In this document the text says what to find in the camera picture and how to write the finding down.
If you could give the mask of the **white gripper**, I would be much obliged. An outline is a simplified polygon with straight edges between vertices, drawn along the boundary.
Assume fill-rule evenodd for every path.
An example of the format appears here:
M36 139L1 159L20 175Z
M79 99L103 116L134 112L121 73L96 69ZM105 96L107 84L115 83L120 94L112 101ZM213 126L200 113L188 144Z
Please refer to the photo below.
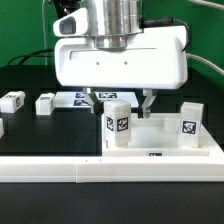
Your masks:
M130 35L123 50L99 50L87 37L63 38L55 46L56 77L63 86L84 87L91 113L102 115L103 102L89 87L139 88L138 117L149 118L152 89L177 89L187 78L182 26L147 28Z

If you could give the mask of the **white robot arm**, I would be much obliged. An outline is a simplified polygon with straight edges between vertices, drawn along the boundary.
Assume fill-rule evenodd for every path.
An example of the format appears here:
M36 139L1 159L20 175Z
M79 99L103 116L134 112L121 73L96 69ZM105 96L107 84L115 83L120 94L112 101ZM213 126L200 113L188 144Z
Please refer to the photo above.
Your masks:
M106 107L93 87L140 89L137 113L147 118L157 90L177 89L187 80L189 27L172 17L144 18L142 2L81 0L79 9L53 25L57 80L81 87L95 114Z

